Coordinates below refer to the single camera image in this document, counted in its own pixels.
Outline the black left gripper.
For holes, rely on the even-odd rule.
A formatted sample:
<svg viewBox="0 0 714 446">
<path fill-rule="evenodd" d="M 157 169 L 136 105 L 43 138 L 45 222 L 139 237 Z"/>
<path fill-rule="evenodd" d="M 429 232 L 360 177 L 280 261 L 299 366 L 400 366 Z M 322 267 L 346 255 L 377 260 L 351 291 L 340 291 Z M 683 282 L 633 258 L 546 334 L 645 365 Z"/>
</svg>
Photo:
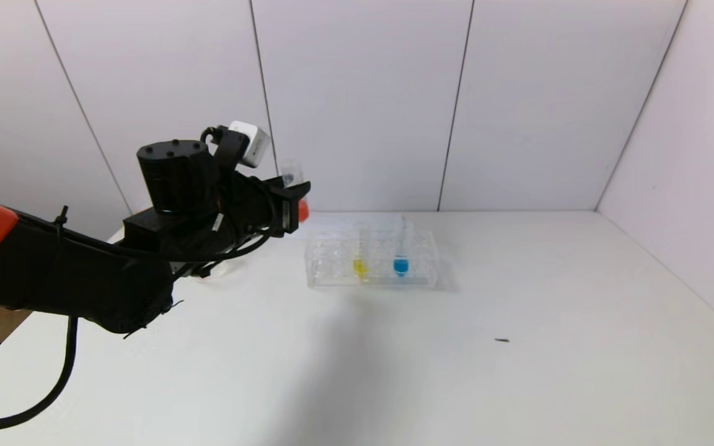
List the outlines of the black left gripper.
<svg viewBox="0 0 714 446">
<path fill-rule="evenodd" d="M 260 180 L 233 172 L 236 215 L 255 229 L 272 227 L 270 236 L 284 237 L 299 227 L 299 202 L 311 189 L 310 181 L 286 186 L 281 176 Z"/>
</svg>

